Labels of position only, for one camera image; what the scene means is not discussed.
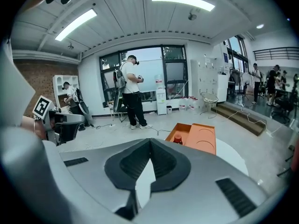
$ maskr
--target sky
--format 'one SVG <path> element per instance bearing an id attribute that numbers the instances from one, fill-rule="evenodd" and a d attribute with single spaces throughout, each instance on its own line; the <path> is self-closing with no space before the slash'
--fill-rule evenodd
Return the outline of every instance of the sky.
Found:
<path id="1" fill-rule="evenodd" d="M 160 47 L 128 51 L 126 54 L 126 59 L 129 55 L 136 56 L 137 61 L 157 60 L 162 58 L 162 52 Z"/>

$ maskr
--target black pants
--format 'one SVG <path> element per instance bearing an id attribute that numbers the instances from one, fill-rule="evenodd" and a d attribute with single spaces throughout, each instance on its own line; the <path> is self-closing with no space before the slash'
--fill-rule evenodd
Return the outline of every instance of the black pants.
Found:
<path id="1" fill-rule="evenodd" d="M 128 117 L 130 120 L 130 124 L 135 126 L 137 124 L 135 120 L 135 116 L 137 117 L 139 124 L 142 126 L 146 126 L 146 120 L 143 115 L 143 108 L 140 93 L 131 93 L 131 94 L 122 94 L 124 98 L 124 104 L 127 106 Z"/>
<path id="2" fill-rule="evenodd" d="M 258 91 L 260 88 L 260 82 L 254 82 L 254 101 L 257 101 Z"/>
<path id="3" fill-rule="evenodd" d="M 75 107 L 71 107 L 70 110 L 71 110 L 71 112 L 72 112 L 73 114 L 80 114 L 80 115 L 83 115 L 83 116 L 84 116 L 84 114 L 83 114 L 83 112 L 81 111 L 79 105 L 78 105 L 78 106 L 75 106 Z M 84 122 L 84 124 L 81 124 L 79 128 L 83 128 L 84 125 L 85 125 L 85 126 L 88 126 L 88 120 L 87 120 L 86 118 L 85 118 L 85 122 Z"/>

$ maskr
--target white sneakers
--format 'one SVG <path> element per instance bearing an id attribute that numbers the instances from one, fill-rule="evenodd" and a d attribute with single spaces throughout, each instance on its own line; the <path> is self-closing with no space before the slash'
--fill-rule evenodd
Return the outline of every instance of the white sneakers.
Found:
<path id="1" fill-rule="evenodd" d="M 150 124 L 147 124 L 146 126 L 139 126 L 139 128 L 141 128 L 141 129 L 150 129 L 152 127 L 153 127 L 153 125 L 150 125 Z"/>
<path id="2" fill-rule="evenodd" d="M 135 126 L 131 125 L 131 129 L 136 129 L 136 127 L 137 127 L 137 125 L 135 125 Z M 139 125 L 139 128 L 141 128 L 141 129 L 150 129 L 152 127 L 153 127 L 153 125 L 150 125 L 150 124 L 147 124 L 146 126 Z"/>

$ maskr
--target orange box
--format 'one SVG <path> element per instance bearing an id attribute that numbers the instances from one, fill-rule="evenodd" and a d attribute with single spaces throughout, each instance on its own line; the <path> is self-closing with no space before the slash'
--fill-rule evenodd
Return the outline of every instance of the orange box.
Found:
<path id="1" fill-rule="evenodd" d="M 177 123 L 166 138 L 166 141 L 173 142 L 174 135 L 177 133 L 182 136 L 184 146 L 216 155 L 215 127 L 200 124 L 186 125 Z"/>

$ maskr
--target hanging clothes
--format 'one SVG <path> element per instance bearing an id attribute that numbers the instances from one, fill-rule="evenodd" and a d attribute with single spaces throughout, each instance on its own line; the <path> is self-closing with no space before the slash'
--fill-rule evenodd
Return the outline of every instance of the hanging clothes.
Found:
<path id="1" fill-rule="evenodd" d="M 234 78 L 235 85 L 240 85 L 241 84 L 241 74 L 238 70 L 231 70 L 230 75 Z"/>

